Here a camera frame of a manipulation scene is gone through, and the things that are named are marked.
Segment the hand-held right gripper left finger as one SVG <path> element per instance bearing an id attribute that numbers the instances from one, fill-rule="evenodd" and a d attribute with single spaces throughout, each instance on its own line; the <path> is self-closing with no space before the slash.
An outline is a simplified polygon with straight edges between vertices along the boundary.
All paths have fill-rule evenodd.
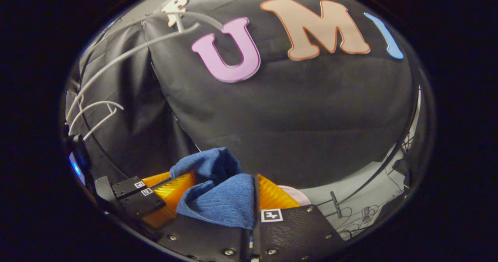
<path id="1" fill-rule="evenodd" d="M 160 229 L 157 243 L 201 262 L 248 262 L 249 234 L 243 228 L 178 215 Z"/>

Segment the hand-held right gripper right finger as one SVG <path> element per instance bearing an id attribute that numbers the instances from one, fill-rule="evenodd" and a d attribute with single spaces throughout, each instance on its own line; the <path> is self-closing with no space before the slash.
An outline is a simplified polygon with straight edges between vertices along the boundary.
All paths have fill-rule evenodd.
<path id="1" fill-rule="evenodd" d="M 255 175 L 252 257 L 259 262 L 318 262 L 336 257 L 346 241 L 313 204 L 299 205 L 263 175 Z"/>

